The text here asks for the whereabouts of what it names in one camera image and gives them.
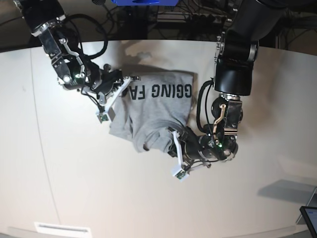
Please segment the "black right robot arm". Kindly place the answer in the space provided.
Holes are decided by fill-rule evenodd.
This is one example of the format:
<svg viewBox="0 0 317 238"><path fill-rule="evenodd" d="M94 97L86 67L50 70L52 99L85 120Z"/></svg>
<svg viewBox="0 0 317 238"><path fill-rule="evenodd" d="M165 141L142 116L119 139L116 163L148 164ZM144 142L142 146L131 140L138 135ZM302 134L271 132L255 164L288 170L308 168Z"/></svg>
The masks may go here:
<svg viewBox="0 0 317 238"><path fill-rule="evenodd" d="M65 90L76 90L89 97L96 106L101 106L101 97L108 99L124 84L140 79L139 76L125 77L120 69L112 70L105 64L100 68L94 59L102 56L108 47L108 34L94 18L85 14L67 16L57 0L16 0L32 36L38 38L44 52L58 77L58 83ZM76 26L67 27L74 19L91 22L103 36L103 47L95 54L84 53L83 42Z"/></svg>

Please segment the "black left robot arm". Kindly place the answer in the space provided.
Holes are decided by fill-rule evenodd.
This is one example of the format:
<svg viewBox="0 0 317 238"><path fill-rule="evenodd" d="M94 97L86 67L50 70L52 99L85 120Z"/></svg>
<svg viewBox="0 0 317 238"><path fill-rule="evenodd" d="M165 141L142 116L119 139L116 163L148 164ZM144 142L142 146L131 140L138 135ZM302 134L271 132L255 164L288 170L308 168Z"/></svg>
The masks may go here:
<svg viewBox="0 0 317 238"><path fill-rule="evenodd" d="M169 150L171 157L181 155L190 166L226 161L236 155L238 124L243 118L241 97L251 93L259 40L269 34L287 8L296 4L295 0L241 1L232 24L217 42L214 77L199 91L198 103L205 89L219 92L211 106L214 121L201 125L201 109L197 108L196 122L203 135L186 128L177 139L179 145L173 144Z"/></svg>

